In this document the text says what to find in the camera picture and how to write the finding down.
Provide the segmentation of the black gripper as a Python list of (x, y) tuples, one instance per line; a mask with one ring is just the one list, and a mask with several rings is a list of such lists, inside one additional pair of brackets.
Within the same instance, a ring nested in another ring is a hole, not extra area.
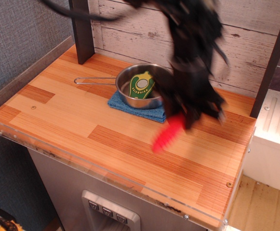
[(209, 82), (211, 62), (171, 62), (173, 73), (170, 77), (159, 77), (156, 88), (163, 98), (167, 118), (176, 114), (185, 115), (185, 129), (189, 130), (202, 114), (220, 122), (225, 121), (222, 104), (225, 100)]

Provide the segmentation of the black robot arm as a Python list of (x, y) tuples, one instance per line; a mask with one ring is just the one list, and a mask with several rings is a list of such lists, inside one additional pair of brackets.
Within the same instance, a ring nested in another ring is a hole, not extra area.
[(215, 1), (152, 0), (150, 3), (167, 17), (173, 40), (170, 59), (173, 73), (154, 75), (167, 119), (183, 114), (185, 129), (190, 129), (201, 114), (221, 119), (224, 99), (209, 82), (213, 50), (226, 58), (215, 42), (222, 36)]

